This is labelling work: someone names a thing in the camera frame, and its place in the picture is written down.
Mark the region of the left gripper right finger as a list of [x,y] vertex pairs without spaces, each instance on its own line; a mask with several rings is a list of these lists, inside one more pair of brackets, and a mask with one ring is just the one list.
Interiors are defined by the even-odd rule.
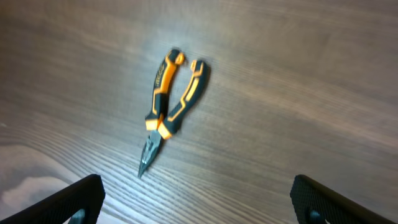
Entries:
[[303,174],[290,198],[300,224],[395,224]]

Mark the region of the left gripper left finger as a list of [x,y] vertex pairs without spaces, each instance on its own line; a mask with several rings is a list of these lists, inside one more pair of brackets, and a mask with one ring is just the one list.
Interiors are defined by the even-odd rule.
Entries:
[[1,224],[95,224],[105,195],[101,176],[90,174],[19,213],[1,220]]

